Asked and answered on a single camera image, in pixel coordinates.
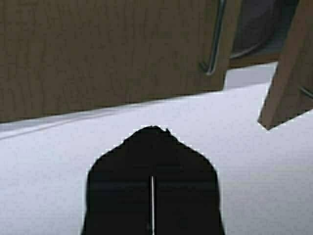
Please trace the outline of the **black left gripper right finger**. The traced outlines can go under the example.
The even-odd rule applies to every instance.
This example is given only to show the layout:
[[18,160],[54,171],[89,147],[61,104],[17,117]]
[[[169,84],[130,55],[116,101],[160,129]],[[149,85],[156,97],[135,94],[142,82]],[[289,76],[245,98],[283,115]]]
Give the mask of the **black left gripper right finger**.
[[223,235],[218,175],[211,162],[155,128],[154,216],[157,235]]

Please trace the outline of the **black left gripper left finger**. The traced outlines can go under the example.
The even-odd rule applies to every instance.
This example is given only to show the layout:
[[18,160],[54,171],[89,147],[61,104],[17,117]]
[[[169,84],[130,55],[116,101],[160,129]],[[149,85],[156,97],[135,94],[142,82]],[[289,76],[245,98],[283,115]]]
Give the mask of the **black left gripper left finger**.
[[86,180],[83,235],[151,235],[154,126],[99,157]]

